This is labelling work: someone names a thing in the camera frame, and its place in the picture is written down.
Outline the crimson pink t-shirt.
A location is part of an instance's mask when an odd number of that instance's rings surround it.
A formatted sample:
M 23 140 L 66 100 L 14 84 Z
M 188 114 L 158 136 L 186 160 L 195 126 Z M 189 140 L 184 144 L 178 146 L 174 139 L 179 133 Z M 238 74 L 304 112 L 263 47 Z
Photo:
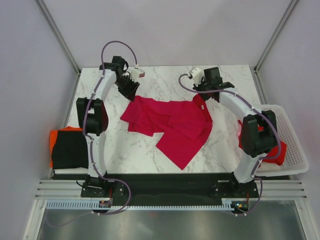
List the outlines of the crimson pink t-shirt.
M 156 147 L 183 170 L 207 142 L 213 120 L 200 95 L 187 101 L 157 101 L 136 96 L 120 117 L 129 132 L 162 133 Z

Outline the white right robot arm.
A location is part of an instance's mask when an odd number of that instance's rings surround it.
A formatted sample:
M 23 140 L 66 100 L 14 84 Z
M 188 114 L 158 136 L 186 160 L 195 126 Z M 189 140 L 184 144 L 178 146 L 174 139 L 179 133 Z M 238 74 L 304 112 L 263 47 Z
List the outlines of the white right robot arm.
M 238 140 L 243 155 L 227 184 L 230 193 L 240 197 L 253 187 L 261 162 L 276 162 L 281 156 L 276 115 L 272 110 L 262 110 L 249 103 L 232 83 L 223 81 L 218 67 L 204 70 L 195 67 L 188 73 L 188 78 L 193 80 L 193 90 L 204 100 L 214 99 L 241 122 Z

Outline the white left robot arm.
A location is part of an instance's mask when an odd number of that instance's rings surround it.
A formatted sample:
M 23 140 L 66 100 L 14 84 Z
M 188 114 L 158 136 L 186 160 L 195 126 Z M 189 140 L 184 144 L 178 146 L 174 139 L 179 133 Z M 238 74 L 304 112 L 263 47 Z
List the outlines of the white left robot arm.
M 76 100 L 78 124 L 82 128 L 88 152 L 88 173 L 81 190 L 83 198 L 105 198 L 109 195 L 109 183 L 113 181 L 105 180 L 107 168 L 104 148 L 109 117 L 104 101 L 114 85 L 126 99 L 135 100 L 140 84 L 125 75 L 128 66 L 121 56 L 114 56 L 111 62 L 103 62 L 99 67 L 101 77 L 95 82 L 89 96 Z

